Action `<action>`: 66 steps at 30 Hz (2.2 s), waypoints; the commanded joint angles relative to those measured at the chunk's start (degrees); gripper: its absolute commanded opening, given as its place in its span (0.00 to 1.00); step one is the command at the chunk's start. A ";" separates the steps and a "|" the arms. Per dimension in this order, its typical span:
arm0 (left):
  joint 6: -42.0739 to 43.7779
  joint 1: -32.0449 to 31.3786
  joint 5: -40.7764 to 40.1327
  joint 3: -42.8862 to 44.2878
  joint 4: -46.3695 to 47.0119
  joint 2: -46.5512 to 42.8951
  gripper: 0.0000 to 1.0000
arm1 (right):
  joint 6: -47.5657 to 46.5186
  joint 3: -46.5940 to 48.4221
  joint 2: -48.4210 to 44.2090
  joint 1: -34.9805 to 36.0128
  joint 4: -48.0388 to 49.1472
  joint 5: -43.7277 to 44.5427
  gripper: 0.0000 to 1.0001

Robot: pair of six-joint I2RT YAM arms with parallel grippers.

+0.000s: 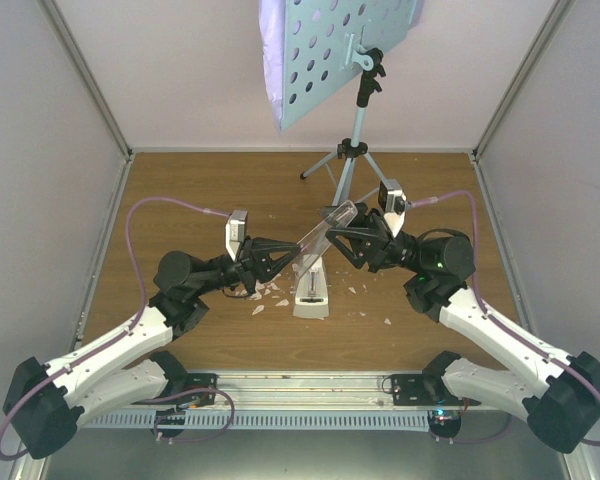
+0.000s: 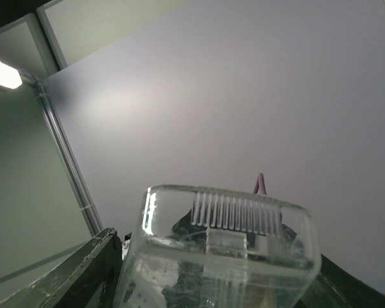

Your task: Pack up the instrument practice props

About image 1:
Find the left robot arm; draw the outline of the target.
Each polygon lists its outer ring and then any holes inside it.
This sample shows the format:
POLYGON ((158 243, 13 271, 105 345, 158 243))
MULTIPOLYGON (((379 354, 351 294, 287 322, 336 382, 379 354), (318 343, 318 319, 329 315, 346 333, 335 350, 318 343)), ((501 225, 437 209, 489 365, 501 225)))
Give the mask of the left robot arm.
POLYGON ((206 315, 203 295, 238 286, 253 294, 299 253, 294 242, 251 237, 210 260, 167 253, 154 277, 157 293, 143 297, 128 320, 71 353, 45 363, 31 356, 15 368, 2 410, 22 452, 48 457, 90 420, 133 403, 216 395, 214 387, 187 390, 186 369, 165 346, 206 315))

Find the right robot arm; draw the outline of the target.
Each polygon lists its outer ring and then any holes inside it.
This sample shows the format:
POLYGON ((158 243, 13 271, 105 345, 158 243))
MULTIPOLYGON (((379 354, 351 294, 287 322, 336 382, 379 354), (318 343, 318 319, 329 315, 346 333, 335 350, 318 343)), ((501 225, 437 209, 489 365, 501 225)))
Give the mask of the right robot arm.
POLYGON ((504 367, 496 371, 443 352, 423 372, 427 400, 444 405, 463 397, 495 407, 563 454, 589 441, 600 420, 600 361, 586 351, 573 355, 552 346, 488 305, 477 288, 474 248, 465 233, 394 233, 373 209, 347 227, 329 229, 326 237, 357 269, 413 272, 404 285, 412 309, 471 340, 504 367))

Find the clear metronome front cover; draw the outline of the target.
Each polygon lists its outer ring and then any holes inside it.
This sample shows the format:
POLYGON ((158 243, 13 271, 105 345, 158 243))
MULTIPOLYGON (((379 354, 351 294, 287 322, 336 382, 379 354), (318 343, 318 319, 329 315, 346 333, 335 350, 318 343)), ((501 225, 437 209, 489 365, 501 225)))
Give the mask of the clear metronome front cover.
POLYGON ((326 236, 328 231, 347 227, 358 214, 358 209, 351 200, 346 200, 341 205, 327 207, 325 212, 326 217, 298 242, 300 252, 293 261, 297 278, 308 273, 330 248, 331 242, 326 236))

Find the white metronome body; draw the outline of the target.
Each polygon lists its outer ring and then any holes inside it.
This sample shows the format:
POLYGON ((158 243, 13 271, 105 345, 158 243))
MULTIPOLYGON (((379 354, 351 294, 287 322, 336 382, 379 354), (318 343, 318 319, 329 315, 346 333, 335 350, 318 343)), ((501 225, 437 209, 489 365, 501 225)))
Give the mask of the white metronome body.
POLYGON ((293 316, 325 319, 329 316, 329 296, 323 259, 316 254, 302 255, 294 265, 293 316))

